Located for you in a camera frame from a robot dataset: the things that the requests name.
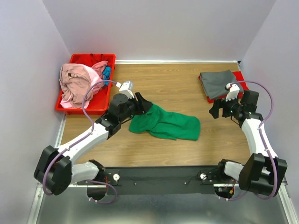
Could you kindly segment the green t shirt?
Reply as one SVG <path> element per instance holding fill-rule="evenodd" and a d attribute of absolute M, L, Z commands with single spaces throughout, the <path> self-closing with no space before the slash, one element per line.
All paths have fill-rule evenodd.
<path fill-rule="evenodd" d="M 168 112 L 153 104 L 147 113 L 132 118 L 129 131 L 148 132 L 161 139 L 197 141 L 200 135 L 200 121 L 197 117 Z"/>

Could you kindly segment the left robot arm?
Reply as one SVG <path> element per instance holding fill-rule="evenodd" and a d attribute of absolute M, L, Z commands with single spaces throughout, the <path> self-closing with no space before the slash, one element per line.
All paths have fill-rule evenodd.
<path fill-rule="evenodd" d="M 146 114 L 153 104 L 137 92 L 131 97 L 123 93 L 114 95 L 108 110 L 85 132 L 58 147 L 47 146 L 40 156 L 34 178 L 48 196 L 63 193 L 71 183 L 89 180 L 93 184 L 103 181 L 103 172 L 95 162 L 76 164 L 76 161 L 96 145 L 115 135 L 121 125 L 136 115 Z"/>

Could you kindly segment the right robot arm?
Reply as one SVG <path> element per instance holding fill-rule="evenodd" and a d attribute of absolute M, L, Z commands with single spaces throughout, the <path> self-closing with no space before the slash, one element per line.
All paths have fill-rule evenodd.
<path fill-rule="evenodd" d="M 256 112 L 259 94 L 244 90 L 239 98 L 240 89 L 236 84 L 226 89 L 227 95 L 215 100 L 209 113 L 217 119 L 222 109 L 222 117 L 237 121 L 246 137 L 250 158 L 244 165 L 223 159 L 215 171 L 215 178 L 221 183 L 232 178 L 241 190 L 266 198 L 274 197 L 283 181 L 287 163 L 272 149 L 264 129 L 265 119 Z"/>

